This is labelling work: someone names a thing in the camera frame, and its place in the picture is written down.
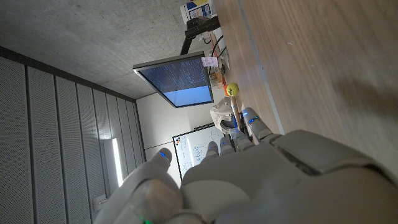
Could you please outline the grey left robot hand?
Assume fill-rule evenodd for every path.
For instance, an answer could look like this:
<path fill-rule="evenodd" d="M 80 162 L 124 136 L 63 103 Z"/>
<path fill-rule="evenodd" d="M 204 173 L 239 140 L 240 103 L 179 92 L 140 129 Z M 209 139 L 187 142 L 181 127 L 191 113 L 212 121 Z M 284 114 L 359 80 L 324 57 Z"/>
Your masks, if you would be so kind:
<path fill-rule="evenodd" d="M 127 176 L 97 223 L 396 223 L 397 177 L 365 154 L 304 130 L 273 133 L 243 111 L 253 140 L 208 145 L 180 184 L 161 149 Z"/>

